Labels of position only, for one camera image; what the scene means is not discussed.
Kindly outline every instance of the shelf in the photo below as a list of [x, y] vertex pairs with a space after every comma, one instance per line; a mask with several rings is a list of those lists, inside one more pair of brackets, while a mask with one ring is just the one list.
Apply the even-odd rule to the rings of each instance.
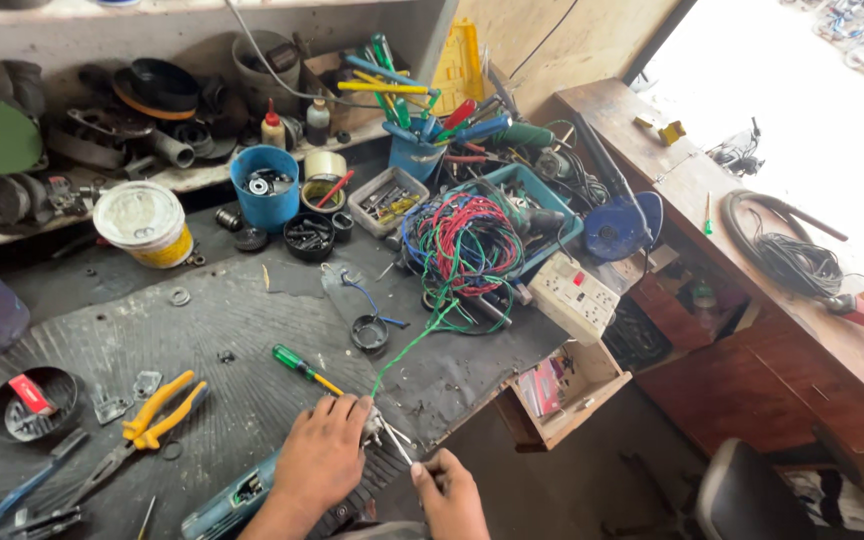
[[[269, 10], [401, 1], [404, 0], [237, 0], [236, 7], [241, 10]], [[214, 12], [226, 8], [225, 0], [141, 0], [133, 6], [113, 7], [100, 6], [93, 0], [52, 0], [45, 6], [31, 9], [0, 9], [0, 24]]]
[[[373, 121], [365, 126], [350, 131], [349, 134], [352, 135], [352, 139], [345, 144], [335, 140], [335, 137], [330, 137], [324, 146], [312, 146], [308, 141], [303, 140], [291, 152], [292, 157], [295, 158], [297, 162], [301, 162], [306, 158], [306, 156], [314, 152], [335, 152], [362, 142], [373, 141], [385, 137], [389, 135], [389, 133], [386, 132], [385, 129], [382, 129], [381, 120], [383, 119]], [[187, 193], [189, 191], [201, 190], [202, 188], [215, 186], [227, 181], [229, 179], [229, 166], [231, 163], [232, 161], [229, 160], [229, 162], [213, 166], [193, 165], [187, 169], [169, 168], [149, 178], [149, 181], [155, 182], [168, 190], [172, 190], [174, 193]], [[83, 167], [76, 167], [65, 173], [65, 175], [72, 181], [73, 187], [90, 186], [93, 179], [103, 176], [100, 173]], [[90, 220], [91, 218], [92, 212], [90, 210], [88, 214], [80, 217], [64, 216], [53, 219], [31, 234], [3, 234], [0, 232], [0, 245], [15, 240], [25, 239], [40, 233], [54, 231], [55, 229], [61, 229], [62, 227], [68, 227], [69, 225], [81, 223]]]

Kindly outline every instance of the glue bottle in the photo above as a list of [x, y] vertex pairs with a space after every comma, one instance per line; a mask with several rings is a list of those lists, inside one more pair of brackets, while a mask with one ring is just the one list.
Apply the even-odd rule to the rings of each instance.
[[262, 144], [277, 146], [285, 150], [285, 126], [276, 111], [272, 108], [272, 98], [269, 98], [269, 111], [262, 120]]
[[313, 146], [323, 146], [329, 142], [329, 109], [326, 100], [312, 100], [305, 112], [305, 138]]

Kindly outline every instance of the wooden desk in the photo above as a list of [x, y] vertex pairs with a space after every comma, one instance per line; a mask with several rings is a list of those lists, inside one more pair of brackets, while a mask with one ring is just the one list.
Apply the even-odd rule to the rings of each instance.
[[[666, 147], [654, 130], [635, 125], [636, 115], [659, 114], [621, 81], [599, 80], [556, 96], [618, 157], [633, 190], [657, 192], [666, 220], [762, 302], [764, 315], [751, 327], [636, 374], [642, 388], [710, 455], [735, 436], [762, 452], [809, 444], [819, 424], [852, 457], [864, 456], [864, 327], [776, 285], [721, 225], [703, 234], [706, 193], [712, 193], [712, 220], [721, 224], [717, 201], [741, 185], [688, 138]], [[759, 214], [765, 231], [787, 230], [771, 212]], [[849, 259], [843, 244], [815, 237]]]

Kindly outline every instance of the power strip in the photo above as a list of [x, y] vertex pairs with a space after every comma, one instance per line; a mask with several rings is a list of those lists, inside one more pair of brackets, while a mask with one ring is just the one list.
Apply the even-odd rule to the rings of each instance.
[[561, 251], [542, 264], [528, 289], [540, 312], [586, 346], [602, 338], [619, 299]]

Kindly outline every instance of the blue bucket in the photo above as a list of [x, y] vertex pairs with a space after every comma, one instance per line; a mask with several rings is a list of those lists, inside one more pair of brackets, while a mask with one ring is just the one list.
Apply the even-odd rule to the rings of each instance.
[[[413, 117], [412, 123], [422, 125], [425, 121]], [[398, 167], [409, 173], [412, 178], [424, 183], [432, 175], [432, 171], [435, 170], [444, 153], [446, 153], [445, 146], [433, 146], [427, 142], [415, 143], [393, 133], [389, 166]]]
[[[294, 179], [292, 187], [278, 195], [254, 195], [246, 188], [246, 178], [258, 169], [274, 169]], [[285, 222], [299, 213], [299, 164], [294, 157], [275, 146], [260, 144], [235, 156], [229, 176], [242, 206], [242, 215], [255, 227], [281, 233]]]

